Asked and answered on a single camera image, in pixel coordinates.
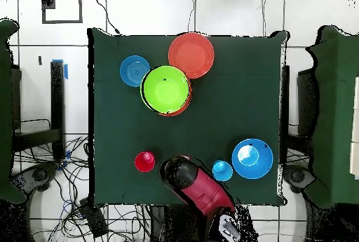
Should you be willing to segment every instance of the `floor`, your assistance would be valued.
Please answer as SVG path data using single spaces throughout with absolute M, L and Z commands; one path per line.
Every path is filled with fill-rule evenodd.
M 78 0 L 55 0 L 55 9 L 46 10 L 47 20 L 78 20 Z M 318 28 L 336 25 L 350 34 L 358 33 L 359 8 L 357 0 L 98 0 L 108 11 L 109 21 L 122 34 L 179 34 L 200 31 L 205 34 L 236 36 L 269 36 L 285 29 L 290 33 L 286 63 L 290 66 L 291 133 L 298 124 L 296 75 L 311 68 L 313 60 L 305 47 L 315 43 Z M 88 133 L 88 38 L 87 27 L 98 27 L 116 34 L 107 22 L 104 9 L 96 0 L 82 0 L 83 23 L 42 24 L 41 0 L 0 0 L 0 18 L 10 18 L 20 24 L 20 30 L 10 40 L 13 61 L 22 70 L 22 120 L 50 119 L 50 61 L 64 60 L 68 64 L 65 79 L 65 116 L 67 150 Z M 22 124 L 22 131 L 40 130 L 46 121 Z M 46 154 L 34 149 L 35 155 Z M 87 160 L 82 145 L 73 157 Z M 17 154 L 14 173 L 30 166 L 29 154 Z M 75 169 L 73 163 L 68 170 Z M 75 184 L 79 199 L 88 195 L 88 169 L 79 169 Z M 69 182 L 62 171 L 56 175 L 62 196 L 69 199 Z M 303 242 L 306 233 L 306 211 L 302 195 L 293 194 L 283 183 L 287 204 L 281 207 L 250 206 L 259 242 Z M 49 231 L 63 218 L 64 201 L 60 188 L 51 182 L 50 189 L 36 192 L 31 207 L 31 226 L 36 242 L 46 242 Z M 139 231 L 134 236 L 142 242 L 143 230 L 132 222 L 134 206 L 106 206 L 104 216 L 113 231 Z M 61 238 L 59 242 L 84 242 L 82 238 Z M 87 242 L 120 242 L 123 237 L 111 234 L 103 240 L 86 237 Z

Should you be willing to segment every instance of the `green plate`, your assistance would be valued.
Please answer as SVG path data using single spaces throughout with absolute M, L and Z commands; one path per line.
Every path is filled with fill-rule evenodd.
M 161 66 L 144 75 L 140 92 L 150 109 L 169 114 L 179 110 L 186 102 L 189 81 L 180 69 Z

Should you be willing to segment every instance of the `orange plate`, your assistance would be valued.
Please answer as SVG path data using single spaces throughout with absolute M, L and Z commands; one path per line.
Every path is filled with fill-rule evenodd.
M 181 69 L 191 79 L 207 73 L 214 59 L 212 44 L 205 36 L 196 32 L 178 36 L 168 51 L 170 65 Z

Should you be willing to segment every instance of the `green table surface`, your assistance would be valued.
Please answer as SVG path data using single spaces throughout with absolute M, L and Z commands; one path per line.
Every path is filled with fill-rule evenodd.
M 177 36 L 110 36 L 92 29 L 95 63 L 95 202 L 174 204 L 181 200 L 158 176 L 159 163 L 178 154 L 195 156 L 212 169 L 231 163 L 234 147 L 255 137 L 273 151 L 273 167 L 258 180 L 233 171 L 226 182 L 242 203 L 283 205 L 278 190 L 280 52 L 286 32 L 270 38 L 209 36 L 215 50 L 211 70 L 192 80 L 193 97 L 178 116 L 160 116 L 143 103 L 140 88 L 119 75 L 122 61 L 140 55 L 151 68 L 169 65 Z M 149 173 L 135 168 L 138 153 L 152 151 Z

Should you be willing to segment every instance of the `blue cup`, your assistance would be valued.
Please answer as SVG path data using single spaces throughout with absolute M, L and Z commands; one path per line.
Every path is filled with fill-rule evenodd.
M 273 152 L 267 143 L 259 139 L 246 139 L 234 149 L 232 165 L 240 176 L 258 179 L 270 171 L 273 165 Z
M 226 161 L 215 161 L 212 168 L 213 176 L 218 181 L 227 181 L 233 175 L 232 166 Z
M 149 70 L 149 63 L 144 58 L 131 55 L 121 63 L 120 76 L 127 85 L 138 87 Z

